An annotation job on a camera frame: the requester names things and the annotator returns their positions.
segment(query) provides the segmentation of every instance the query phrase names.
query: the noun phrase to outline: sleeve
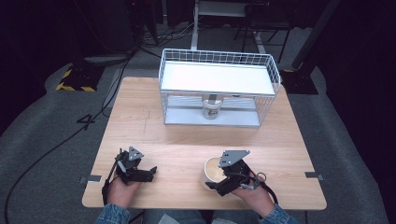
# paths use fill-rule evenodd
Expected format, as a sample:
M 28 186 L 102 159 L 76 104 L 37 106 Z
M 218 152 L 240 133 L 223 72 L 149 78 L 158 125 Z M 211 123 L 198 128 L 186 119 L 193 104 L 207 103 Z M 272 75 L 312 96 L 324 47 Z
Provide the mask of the sleeve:
M 259 220 L 260 224 L 298 224 L 298 221 L 289 216 L 279 205 L 275 205 L 275 209 L 267 217 Z
M 130 215 L 131 213 L 128 210 L 115 204 L 108 203 L 96 219 L 95 224 L 127 224 Z

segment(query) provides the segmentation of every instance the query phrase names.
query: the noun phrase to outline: black cable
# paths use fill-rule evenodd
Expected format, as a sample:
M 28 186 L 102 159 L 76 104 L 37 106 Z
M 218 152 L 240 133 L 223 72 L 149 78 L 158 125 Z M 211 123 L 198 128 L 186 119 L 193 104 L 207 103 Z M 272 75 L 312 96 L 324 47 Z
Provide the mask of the black cable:
M 128 60 L 122 65 L 122 69 L 120 72 L 120 75 L 122 76 L 122 73 L 126 67 L 126 64 L 131 60 L 132 56 L 128 58 Z M 4 219 L 6 224 L 9 224 L 9 220 L 8 220 L 8 204 L 9 204 L 9 199 L 11 198 L 11 194 L 14 191 L 14 189 L 17 187 L 17 185 L 20 183 L 20 181 L 24 178 L 24 176 L 29 173 L 29 171 L 31 171 L 41 160 L 43 160 L 45 157 L 47 157 L 51 152 L 55 151 L 58 147 L 62 146 L 64 143 L 66 143 L 67 141 L 69 141 L 70 139 L 72 139 L 74 136 L 76 136 L 78 133 L 80 133 L 82 130 L 86 129 L 86 127 L 88 127 L 88 125 L 90 125 L 91 123 L 93 123 L 95 121 L 95 119 L 103 113 L 104 109 L 106 107 L 108 107 L 108 105 L 110 104 L 111 100 L 113 99 L 113 97 L 115 96 L 116 93 L 113 93 L 111 99 L 106 103 L 105 106 L 102 106 L 101 110 L 95 115 L 93 116 L 93 118 L 91 120 L 89 120 L 84 126 L 82 126 L 81 128 L 79 128 L 76 132 L 72 133 L 69 137 L 67 137 L 66 139 L 64 139 L 60 144 L 56 145 L 55 147 L 53 147 L 52 149 L 50 149 L 49 151 L 47 151 L 44 155 L 42 155 L 40 158 L 38 158 L 35 162 L 33 162 L 24 172 L 23 174 L 21 174 L 17 181 L 14 182 L 14 184 L 12 185 L 11 189 L 9 190 L 7 197 L 6 197 L 6 202 L 5 202 L 5 206 L 4 206 Z
M 105 99 L 104 99 L 104 101 L 103 101 L 103 103 L 102 103 L 102 110 L 101 110 L 101 113 L 102 113 L 105 117 L 107 117 L 107 118 L 109 118 L 109 115 L 105 114 L 105 109 L 106 109 L 106 107 L 110 104 L 110 102 L 113 100 L 113 98 L 116 96 L 117 89 L 120 87 L 120 83 L 121 83 L 121 81 L 122 81 L 122 74 L 123 74 L 123 72 L 124 72 L 124 70 L 125 70 L 126 65 L 127 65 L 128 62 L 131 60 L 131 58 L 132 58 L 132 57 L 128 58 L 128 60 L 125 61 L 124 64 L 121 66 L 120 72 L 119 72 L 119 76 L 118 76 L 118 77 L 116 78 L 116 80 L 111 84 L 110 90 L 108 90 L 107 95 L 106 95 L 106 97 L 105 97 Z M 105 105 L 105 101 L 106 101 L 106 99 L 107 99 L 107 96 L 110 94 L 110 92 L 111 92 L 111 90 L 113 89 L 113 86 L 114 86 L 114 84 L 115 84 L 116 82 L 117 82 L 117 87 L 116 87 L 116 89 L 114 90 L 113 94 L 111 95 L 110 99 L 107 101 L 107 104 Z
M 106 61 L 99 61 L 99 62 L 95 62 L 95 61 L 89 61 L 87 59 L 85 59 L 89 64 L 93 65 L 93 66 L 101 66 L 101 67 L 107 67 L 107 66 L 111 66 L 111 65 L 115 65 L 118 63 L 124 63 L 126 60 L 128 60 L 128 58 L 131 57 L 130 54 L 126 54 L 124 57 L 122 58 L 118 58 L 118 59 L 112 59 L 112 60 L 106 60 Z
M 155 54 L 155 53 L 153 53 L 153 52 L 151 52 L 151 51 L 149 51 L 149 50 L 147 50 L 147 49 L 143 49 L 142 47 L 140 47 L 140 49 L 143 50 L 143 51 L 145 51 L 147 54 L 150 54 L 150 55 L 152 55 L 152 56 L 155 56 L 155 57 L 161 59 L 161 56 L 158 55 L 158 54 Z
M 166 44 L 168 44 L 169 42 L 173 41 L 173 40 L 179 40 L 181 38 L 184 38 L 186 35 L 192 35 L 192 34 L 184 34 L 182 35 L 182 33 L 184 32 L 188 32 L 189 30 L 191 30 L 193 28 L 193 23 L 184 27 L 184 28 L 179 28 L 179 30 L 181 31 L 176 31 L 176 28 L 173 28 L 173 31 L 169 34 L 166 34 L 166 32 L 168 31 L 168 29 L 166 29 L 162 35 L 159 35 L 159 44 L 157 45 L 156 43 L 147 43 L 146 42 L 146 38 L 143 38 L 143 43 L 142 45 L 144 47 L 147 48 L 156 48 L 156 47 L 163 47 Z

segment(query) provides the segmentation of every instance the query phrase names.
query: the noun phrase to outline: white cup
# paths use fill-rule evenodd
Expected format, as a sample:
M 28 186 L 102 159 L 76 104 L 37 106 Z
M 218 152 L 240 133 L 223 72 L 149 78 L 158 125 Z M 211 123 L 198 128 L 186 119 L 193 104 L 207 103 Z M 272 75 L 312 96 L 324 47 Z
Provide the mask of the white cup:
M 226 178 L 223 170 L 219 168 L 220 159 L 220 157 L 212 157 L 205 162 L 200 178 L 201 184 L 205 189 L 210 189 L 205 182 L 219 183 Z
M 202 96 L 202 113 L 204 117 L 207 119 L 215 119 L 218 117 L 220 108 L 223 104 L 223 96 L 222 95 L 215 95 L 214 100 L 209 100 L 210 95 L 203 95 Z

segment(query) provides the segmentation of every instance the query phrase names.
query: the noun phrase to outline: human hand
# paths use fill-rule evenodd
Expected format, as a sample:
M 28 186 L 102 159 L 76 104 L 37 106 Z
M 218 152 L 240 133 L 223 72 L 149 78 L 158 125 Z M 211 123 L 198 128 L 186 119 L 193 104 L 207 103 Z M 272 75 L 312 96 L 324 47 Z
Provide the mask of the human hand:
M 267 217 L 275 208 L 268 191 L 262 187 L 257 187 L 256 189 L 235 189 L 232 194 L 241 198 L 247 206 L 262 217 Z
M 116 177 L 108 189 L 107 202 L 126 209 L 131 204 L 134 194 L 141 185 L 141 182 L 132 181 L 125 185 L 121 178 Z

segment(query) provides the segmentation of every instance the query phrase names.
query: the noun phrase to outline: black strap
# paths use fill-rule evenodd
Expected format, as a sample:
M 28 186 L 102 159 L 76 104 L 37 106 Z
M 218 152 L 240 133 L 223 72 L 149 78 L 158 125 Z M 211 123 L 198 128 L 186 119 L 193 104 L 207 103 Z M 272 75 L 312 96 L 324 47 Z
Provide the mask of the black strap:
M 110 174 L 108 175 L 107 179 L 105 180 L 105 184 L 102 187 L 102 197 L 103 197 L 103 204 L 107 204 L 107 195 L 108 195 L 108 188 L 110 187 L 110 178 L 111 175 L 114 173 L 114 169 L 116 168 L 117 161 L 114 161 L 113 167 L 111 167 Z
M 278 204 L 278 202 L 277 202 L 277 197 L 276 197 L 274 191 L 273 191 L 270 187 L 268 187 L 268 185 L 266 185 L 265 182 L 263 182 L 263 181 L 260 182 L 260 186 L 262 186 L 262 188 L 264 188 L 265 190 L 267 190 L 268 193 L 271 194 L 271 196 L 273 197 L 274 203 Z

